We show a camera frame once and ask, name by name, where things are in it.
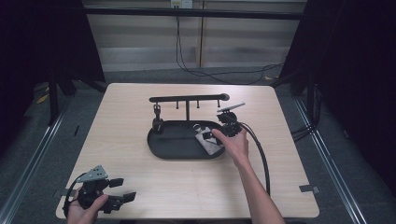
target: black cable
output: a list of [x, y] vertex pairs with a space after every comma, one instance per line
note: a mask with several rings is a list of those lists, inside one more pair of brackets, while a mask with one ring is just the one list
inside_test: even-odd
[[265, 190], [267, 191], [268, 195], [271, 196], [270, 172], [268, 169], [268, 163], [267, 163], [267, 159], [264, 154], [264, 150], [262, 149], [262, 144], [260, 143], [256, 134], [250, 128], [250, 126], [248, 126], [246, 123], [239, 122], [236, 119], [233, 119], [230, 116], [227, 116], [225, 114], [224, 114], [224, 116], [227, 117], [228, 119], [231, 119], [233, 122], [238, 123], [240, 126], [242, 126], [250, 134], [250, 136], [253, 138], [254, 142], [256, 143], [256, 146], [260, 151], [260, 155], [262, 156], [262, 165], [264, 167], [264, 175], [265, 175]]
[[72, 185], [70, 186], [69, 190], [68, 190], [67, 193], [66, 193], [66, 198], [64, 199], [64, 207], [62, 208], [62, 209], [64, 210], [64, 216], [65, 216], [65, 217], [67, 217], [67, 214], [69, 213], [70, 204], [76, 200], [76, 199], [75, 199], [75, 200], [69, 201], [70, 194], [72, 193], [73, 187], [76, 185], [77, 180], [78, 180], [80, 177], [82, 177], [83, 175], [85, 175], [85, 174], [86, 174], [86, 173], [84, 173], [84, 174], [82, 174], [82, 175], [79, 175], [79, 176], [73, 181]]
[[[181, 59], [181, 63], [178, 61], [178, 55], [180, 54], [180, 59]], [[180, 38], [180, 22], [179, 22], [179, 17], [177, 17], [177, 47], [176, 47], [176, 56], [177, 56], [177, 65], [179, 68], [181, 68], [183, 71], [186, 71], [188, 73], [190, 73], [191, 75], [194, 75], [196, 77], [211, 77], [217, 81], [226, 83], [226, 84], [230, 84], [230, 85], [251, 85], [251, 84], [255, 84], [259, 81], [262, 80], [263, 76], [264, 76], [264, 71], [273, 69], [275, 67], [279, 67], [279, 66], [283, 66], [284, 63], [278, 63], [278, 64], [268, 64], [265, 65], [262, 69], [260, 70], [255, 70], [255, 71], [242, 71], [242, 72], [220, 72], [220, 73], [212, 73], [212, 74], [208, 74], [205, 72], [200, 72], [200, 71], [192, 71], [189, 68], [187, 68], [186, 64], [184, 63], [184, 59], [183, 59], [183, 54], [182, 54], [182, 48], [181, 48], [181, 38]], [[229, 75], [229, 74], [255, 74], [255, 73], [261, 73], [260, 77], [257, 78], [256, 80], [253, 80], [251, 82], [248, 83], [232, 83], [229, 81], [225, 81], [223, 79], [217, 78], [215, 76], [218, 75]]]
[[316, 111], [314, 113], [314, 120], [308, 125], [303, 128], [300, 128], [297, 131], [291, 132], [293, 137], [293, 141], [296, 143], [306, 137], [307, 135], [311, 134], [317, 127], [320, 120], [320, 110], [321, 110], [321, 103], [322, 103], [322, 96], [318, 90], [318, 87], [315, 88], [315, 105]]

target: wall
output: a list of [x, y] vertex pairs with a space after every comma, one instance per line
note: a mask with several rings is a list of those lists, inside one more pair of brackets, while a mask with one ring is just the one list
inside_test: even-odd
[[[84, 4], [170, 7], [170, 1], [161, 0], [85, 0]], [[220, 10], [303, 12], [304, 5], [304, 1], [193, 1], [193, 8]], [[175, 17], [89, 15], [88, 18], [105, 72], [177, 67]], [[180, 18], [183, 60], [188, 67], [282, 63], [297, 25], [297, 21]]]

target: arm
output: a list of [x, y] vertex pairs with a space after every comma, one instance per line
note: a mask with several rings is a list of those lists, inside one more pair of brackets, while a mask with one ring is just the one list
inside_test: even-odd
[[253, 223], [285, 223], [276, 205], [265, 191], [248, 159], [247, 131], [242, 130], [235, 137], [227, 137], [219, 130], [212, 133], [224, 144], [238, 168]]
[[[78, 190], [74, 196], [74, 200], [78, 197]], [[92, 224], [98, 217], [99, 209], [106, 203], [108, 195], [103, 194], [97, 198], [90, 208], [83, 209], [78, 201], [73, 201], [69, 206], [67, 214], [67, 224]]]

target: robotic hand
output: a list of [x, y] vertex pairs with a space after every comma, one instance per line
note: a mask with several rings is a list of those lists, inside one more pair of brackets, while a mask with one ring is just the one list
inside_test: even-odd
[[[93, 202], [103, 194], [103, 190], [107, 187], [115, 188], [122, 186], [123, 179], [111, 179], [108, 180], [107, 174], [101, 165], [96, 166], [91, 169], [88, 173], [81, 175], [73, 183], [66, 195], [64, 201], [64, 215], [67, 217], [68, 208], [71, 202], [68, 201], [71, 189], [76, 183], [83, 183], [82, 188], [78, 192], [78, 202], [82, 208], [87, 209], [91, 207]], [[120, 207], [124, 203], [129, 203], [134, 200], [136, 192], [124, 194], [123, 196], [108, 196], [106, 203], [99, 209], [99, 211], [104, 211], [106, 214], [110, 214], [111, 211], [119, 211]]]
[[[220, 130], [222, 133], [224, 133], [224, 135], [229, 136], [229, 137], [234, 137], [242, 131], [241, 125], [239, 124], [235, 113], [231, 112], [230, 110], [237, 108], [244, 104], [245, 103], [241, 103], [239, 105], [233, 105], [233, 106], [225, 107], [225, 108], [218, 110], [218, 112], [221, 112], [221, 114], [219, 114], [217, 116], [219, 118], [219, 121], [221, 123], [223, 123]], [[206, 140], [206, 139], [214, 138], [215, 136], [213, 136], [212, 132], [206, 132], [206, 133], [203, 133], [203, 137]], [[216, 139], [216, 140], [217, 140], [218, 145], [222, 145], [222, 143], [220, 142], [219, 139]]]

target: finger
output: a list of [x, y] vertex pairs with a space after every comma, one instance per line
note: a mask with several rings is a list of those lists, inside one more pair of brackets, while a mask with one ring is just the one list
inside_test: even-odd
[[90, 211], [97, 212], [107, 201], [108, 195], [102, 194], [99, 198], [97, 198], [91, 207], [89, 208]]
[[212, 129], [213, 135], [217, 137], [223, 144], [226, 144], [225, 142], [228, 141], [228, 137], [224, 135], [221, 131], [217, 129]]
[[240, 133], [243, 134], [243, 135], [247, 135], [247, 132], [248, 131], [244, 127], [242, 127], [242, 131]]
[[80, 189], [81, 189], [81, 187], [79, 187], [78, 189], [76, 189], [75, 196], [73, 197], [73, 199], [78, 198], [78, 192], [79, 192]]

